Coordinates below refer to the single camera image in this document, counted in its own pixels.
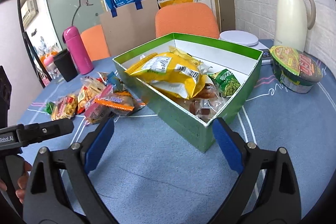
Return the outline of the person left hand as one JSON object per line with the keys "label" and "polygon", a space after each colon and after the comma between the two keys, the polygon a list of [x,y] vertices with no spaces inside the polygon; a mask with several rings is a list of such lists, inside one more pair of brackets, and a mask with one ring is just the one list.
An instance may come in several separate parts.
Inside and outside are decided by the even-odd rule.
{"label": "person left hand", "polygon": [[15,192],[17,198],[20,200],[21,203],[24,203],[26,187],[29,180],[29,172],[32,170],[32,165],[29,162],[24,161],[23,170],[23,174],[20,178],[18,178],[17,181],[19,188]]}

